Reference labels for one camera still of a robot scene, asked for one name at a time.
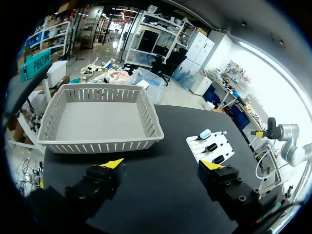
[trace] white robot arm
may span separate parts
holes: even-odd
[[[268,119],[268,129],[266,131],[254,131],[251,134],[256,135],[256,137],[286,141],[281,149],[281,156],[293,167],[312,158],[312,143],[303,146],[303,148],[296,146],[299,137],[299,126],[297,124],[279,124],[276,127],[275,118],[271,117]]]

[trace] water bottle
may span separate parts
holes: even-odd
[[[180,69],[176,69],[173,73],[172,77],[176,81],[180,81],[180,77],[183,75],[182,67]]]
[[[184,76],[183,81],[181,82],[182,88],[189,90],[193,83],[193,76],[190,74],[190,70]]]

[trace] screw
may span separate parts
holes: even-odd
[[[241,196],[239,196],[238,200],[241,202],[244,202],[244,201],[246,201],[246,197],[241,195]]]

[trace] teal sign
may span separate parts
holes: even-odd
[[[51,50],[40,52],[34,56],[28,56],[26,63],[19,68],[21,82],[33,78],[42,68],[50,63],[50,58]]]

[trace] blue water jug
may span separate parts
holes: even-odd
[[[183,75],[182,67],[180,69],[176,69],[173,73],[172,77],[176,81],[180,81],[181,76]]]

